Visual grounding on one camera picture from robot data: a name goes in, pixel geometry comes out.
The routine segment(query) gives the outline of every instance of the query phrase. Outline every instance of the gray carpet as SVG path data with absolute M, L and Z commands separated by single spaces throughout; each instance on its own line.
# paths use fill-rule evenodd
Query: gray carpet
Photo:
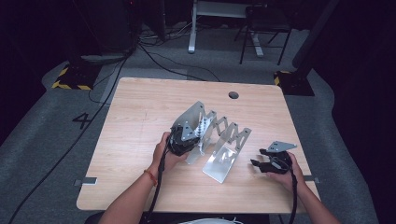
M 233 41 L 236 32 L 236 29 L 199 32 L 194 54 L 188 53 L 187 35 L 145 49 L 162 55 L 151 54 L 162 66 L 183 71 L 189 76 L 216 81 L 211 74 L 213 72 L 222 82 L 273 85 L 275 71 L 295 70 L 291 60 L 308 35 L 307 31 L 293 31 L 282 64 L 277 66 L 279 49 L 263 49 L 262 58 L 255 56 L 254 49 L 247 49 L 243 64 L 239 64 L 243 40 L 240 37 Z M 261 36 L 262 41 L 268 38 L 270 36 Z M 277 37 L 276 41 L 281 42 L 282 36 Z M 71 146 L 73 148 L 67 156 L 26 201 L 13 223 L 83 223 L 94 213 L 77 209 L 79 187 L 75 187 L 74 182 L 84 177 L 88 169 L 108 107 L 102 108 L 75 145 L 82 130 L 81 123 L 72 120 L 83 113 L 89 114 L 88 119 L 93 118 L 101 108 L 98 102 L 103 102 L 104 95 L 108 94 L 107 86 L 112 85 L 120 66 L 116 69 L 115 64 L 104 66 L 91 92 L 52 89 L 50 86 L 64 64 L 43 76 L 47 92 L 0 148 L 0 223 L 8 223 L 18 204 Z M 114 69 L 112 81 L 104 79 Z M 121 71 L 125 74 L 126 71 L 133 73 L 153 69 L 161 68 L 138 49 Z M 184 77 L 172 75 L 166 78 Z M 320 181 L 317 186 L 321 200 L 343 223 L 377 223 L 367 185 L 333 123 L 332 90 L 315 71 L 310 73 L 308 79 L 315 97 L 285 98 L 313 176 Z M 280 223 L 277 216 L 270 217 L 271 223 Z M 282 217 L 289 221 L 288 215 Z M 307 215 L 297 215 L 294 223 L 309 223 L 309 218 Z

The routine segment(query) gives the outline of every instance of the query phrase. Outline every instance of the hand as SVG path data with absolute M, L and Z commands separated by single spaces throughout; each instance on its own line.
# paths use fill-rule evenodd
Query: hand
M 160 165 L 161 157 L 163 156 L 163 151 L 166 148 L 166 142 L 167 142 L 169 135 L 170 135 L 170 133 L 163 133 L 161 142 L 158 143 L 157 146 L 155 147 L 152 164 L 150 165 L 150 167 L 152 167 L 152 169 L 150 169 L 150 171 L 158 170 L 158 166 Z M 166 171 L 171 170 L 172 168 L 175 167 L 175 165 L 178 162 L 186 160 L 187 156 L 188 156 L 188 153 L 185 153 L 184 155 L 182 155 L 180 157 L 173 154 L 172 152 L 166 153 L 164 171 L 166 172 Z
M 291 162 L 292 162 L 292 168 L 293 168 L 293 173 L 296 175 L 297 178 L 297 186 L 298 187 L 304 187 L 306 186 L 305 184 L 305 180 L 304 180 L 304 176 L 303 176 L 303 172 L 300 168 L 300 166 L 297 163 L 297 160 L 294 156 L 294 154 L 288 152 L 290 158 L 291 158 Z M 268 177 L 270 177 L 271 179 L 274 179 L 275 181 L 281 183 L 283 185 L 283 187 L 285 187 L 285 189 L 287 189 L 289 192 L 292 192 L 292 180 L 291 180 L 291 174 L 290 171 L 288 171 L 287 173 L 281 175 L 281 174 L 275 174 L 275 173 L 266 173 L 266 175 Z

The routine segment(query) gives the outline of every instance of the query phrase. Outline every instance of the chair leg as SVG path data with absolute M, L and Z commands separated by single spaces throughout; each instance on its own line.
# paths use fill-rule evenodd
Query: chair leg
M 271 42 L 275 39 L 277 34 L 279 34 L 279 32 L 276 32 L 276 34 L 274 34 L 273 37 L 271 37 L 271 39 L 267 42 L 267 44 L 271 44 Z
M 246 32 L 245 32 L 245 38 L 244 38 L 244 46 L 242 47 L 242 53 L 241 53 L 241 60 L 239 61 L 239 64 L 242 64 L 242 60 L 244 59 L 244 54 L 245 54 L 245 47 L 247 45 L 247 40 L 248 40 L 248 35 L 250 31 L 247 27 Z
M 279 60 L 277 61 L 277 65 L 280 65 L 280 61 L 282 60 L 283 53 L 285 52 L 285 48 L 288 45 L 290 33 L 291 33 L 291 31 L 289 31 L 288 36 L 286 36 L 285 44 L 283 45 L 282 52 L 280 53 Z
M 238 33 L 236 33 L 236 36 L 235 36 L 235 38 L 233 39 L 233 41 L 236 41 L 236 39 L 238 38 L 239 34 L 241 34 L 241 31 L 242 31 L 242 29 L 243 29 L 244 27 L 245 27 L 245 26 L 243 25 L 243 26 L 241 26 L 241 28 L 239 28 Z

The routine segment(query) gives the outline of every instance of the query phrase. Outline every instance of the forearm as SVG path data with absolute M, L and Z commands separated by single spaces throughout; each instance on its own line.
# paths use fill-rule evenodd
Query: forearm
M 158 178 L 157 168 L 149 169 Z M 139 223 L 152 187 L 149 174 L 143 173 L 107 208 L 99 223 Z
M 298 197 L 313 224 L 340 223 L 307 185 L 299 185 Z

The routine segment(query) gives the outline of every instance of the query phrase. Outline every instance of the black clamp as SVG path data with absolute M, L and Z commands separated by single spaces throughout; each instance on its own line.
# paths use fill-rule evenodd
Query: black clamp
M 270 159 L 269 162 L 250 161 L 254 166 L 259 167 L 262 173 L 285 174 L 292 165 L 291 158 L 286 150 L 295 147 L 297 146 L 294 144 L 275 141 L 268 149 L 260 149 L 260 153 Z

